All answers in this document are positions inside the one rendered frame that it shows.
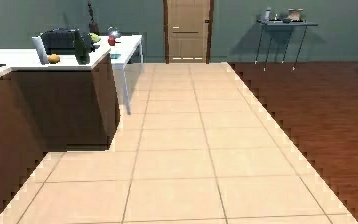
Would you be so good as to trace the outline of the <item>light wooden room door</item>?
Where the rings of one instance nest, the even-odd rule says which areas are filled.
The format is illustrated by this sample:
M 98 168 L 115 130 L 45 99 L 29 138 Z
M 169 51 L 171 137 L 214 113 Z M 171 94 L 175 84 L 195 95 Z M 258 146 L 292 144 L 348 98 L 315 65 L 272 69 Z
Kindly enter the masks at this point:
M 163 0 L 166 64 L 210 63 L 214 2 Z

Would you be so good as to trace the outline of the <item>black and white appliance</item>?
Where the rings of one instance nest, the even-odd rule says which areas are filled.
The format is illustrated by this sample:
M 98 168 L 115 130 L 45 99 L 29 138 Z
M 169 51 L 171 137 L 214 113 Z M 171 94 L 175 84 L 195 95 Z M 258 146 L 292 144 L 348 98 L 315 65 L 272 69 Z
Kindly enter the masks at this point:
M 74 31 L 78 29 L 54 29 L 46 31 L 40 36 L 32 37 L 32 43 L 37 52 L 39 61 L 42 65 L 49 64 L 48 56 L 57 55 L 74 55 Z M 91 37 L 80 33 L 87 51 L 90 53 L 93 49 Z

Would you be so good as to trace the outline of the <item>brown kitchen counter white top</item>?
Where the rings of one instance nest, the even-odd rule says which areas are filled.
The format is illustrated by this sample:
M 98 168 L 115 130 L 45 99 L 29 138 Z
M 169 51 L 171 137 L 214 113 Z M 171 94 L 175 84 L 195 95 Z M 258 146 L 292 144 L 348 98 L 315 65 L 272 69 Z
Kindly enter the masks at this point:
M 49 152 L 104 151 L 120 120 L 110 56 L 0 77 L 0 213 Z

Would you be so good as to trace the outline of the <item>grey side table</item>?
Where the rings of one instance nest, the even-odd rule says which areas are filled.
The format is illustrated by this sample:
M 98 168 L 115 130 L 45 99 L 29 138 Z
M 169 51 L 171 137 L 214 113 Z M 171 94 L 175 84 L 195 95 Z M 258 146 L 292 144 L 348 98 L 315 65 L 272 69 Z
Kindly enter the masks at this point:
M 267 33 L 269 36 L 269 43 L 267 46 L 266 57 L 265 57 L 264 66 L 263 66 L 264 71 L 267 70 L 268 57 L 269 57 L 269 53 L 270 53 L 272 45 L 276 44 L 278 48 L 280 48 L 280 47 L 283 48 L 283 55 L 282 55 L 281 63 L 284 63 L 294 30 L 296 27 L 302 27 L 303 35 L 302 35 L 301 41 L 299 43 L 299 47 L 298 47 L 298 51 L 297 51 L 295 60 L 292 65 L 292 70 L 295 70 L 297 67 L 299 55 L 300 55 L 308 28 L 318 26 L 317 23 L 306 21 L 306 20 L 302 20 L 299 22 L 291 21 L 290 23 L 283 23 L 283 20 L 277 20 L 277 21 L 269 20 L 268 22 L 262 22 L 262 19 L 259 19 L 259 20 L 257 20 L 257 23 L 261 26 L 261 30 L 260 30 L 260 37 L 259 37 L 257 49 L 256 49 L 255 60 L 254 60 L 255 64 L 258 63 L 259 52 L 261 50 L 263 36 L 265 33 Z

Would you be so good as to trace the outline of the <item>white table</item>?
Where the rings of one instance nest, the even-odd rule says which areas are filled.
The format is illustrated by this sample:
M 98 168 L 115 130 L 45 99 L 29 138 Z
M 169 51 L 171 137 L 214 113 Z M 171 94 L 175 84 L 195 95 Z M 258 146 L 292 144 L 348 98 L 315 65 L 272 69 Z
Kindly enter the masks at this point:
M 117 58 L 111 59 L 111 65 L 113 70 L 120 74 L 120 77 L 123 81 L 123 102 L 128 115 L 131 114 L 131 108 L 125 68 L 136 50 L 139 50 L 140 70 L 144 69 L 142 40 L 142 35 L 121 36 L 117 39 L 117 43 L 114 46 L 109 45 L 106 36 L 102 36 L 101 40 L 99 41 L 100 47 L 107 47 L 110 49 L 111 55 L 117 55 Z

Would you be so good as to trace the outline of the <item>dark plant vase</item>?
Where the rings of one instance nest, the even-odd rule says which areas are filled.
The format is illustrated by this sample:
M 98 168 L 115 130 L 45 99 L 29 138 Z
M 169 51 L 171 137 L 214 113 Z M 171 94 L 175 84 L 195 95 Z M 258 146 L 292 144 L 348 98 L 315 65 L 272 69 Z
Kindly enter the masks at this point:
M 94 20 L 94 14 L 93 14 L 91 0 L 88 0 L 87 5 L 88 5 L 89 16 L 90 16 L 90 23 L 89 23 L 90 32 L 99 35 L 100 34 L 99 27 L 98 27 L 98 24 Z

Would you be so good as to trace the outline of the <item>dark green bottle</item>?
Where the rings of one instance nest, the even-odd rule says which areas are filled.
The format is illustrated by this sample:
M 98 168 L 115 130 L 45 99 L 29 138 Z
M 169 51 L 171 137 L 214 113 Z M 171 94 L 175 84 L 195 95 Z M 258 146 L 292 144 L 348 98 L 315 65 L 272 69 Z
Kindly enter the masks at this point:
M 89 52 L 83 42 L 83 39 L 78 30 L 74 31 L 74 49 L 75 58 L 79 65 L 85 65 L 90 63 Z

